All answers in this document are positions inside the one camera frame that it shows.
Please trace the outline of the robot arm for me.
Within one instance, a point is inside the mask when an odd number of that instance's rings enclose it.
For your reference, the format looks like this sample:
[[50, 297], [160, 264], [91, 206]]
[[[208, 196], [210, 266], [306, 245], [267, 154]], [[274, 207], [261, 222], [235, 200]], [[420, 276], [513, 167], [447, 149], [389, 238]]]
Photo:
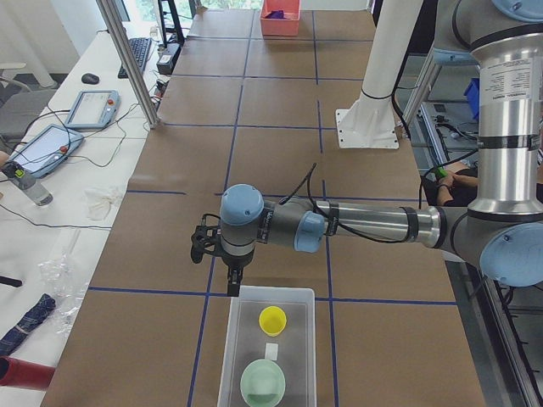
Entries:
[[314, 253], [324, 237], [344, 233], [441, 249], [511, 287], [540, 283], [542, 4], [442, 1], [434, 47], [470, 53], [480, 68], [478, 186], [470, 204], [452, 208], [421, 199], [416, 208], [385, 208], [296, 194], [270, 202], [255, 187], [237, 184], [223, 193], [217, 224], [196, 227], [192, 261], [205, 255], [222, 259], [227, 292], [236, 296], [257, 243]]

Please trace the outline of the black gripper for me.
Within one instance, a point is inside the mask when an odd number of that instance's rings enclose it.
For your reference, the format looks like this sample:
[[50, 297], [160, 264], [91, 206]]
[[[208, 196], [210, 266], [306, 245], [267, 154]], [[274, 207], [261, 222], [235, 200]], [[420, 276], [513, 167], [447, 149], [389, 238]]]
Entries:
[[207, 225], [207, 218], [212, 217], [221, 220], [218, 215], [204, 213], [201, 221], [196, 225], [191, 236], [190, 257], [193, 263], [202, 262], [205, 254], [222, 259], [228, 268], [227, 295], [238, 297], [243, 281], [244, 268], [250, 264], [254, 257], [255, 244], [235, 246], [228, 243], [221, 234], [220, 223], [213, 226]]

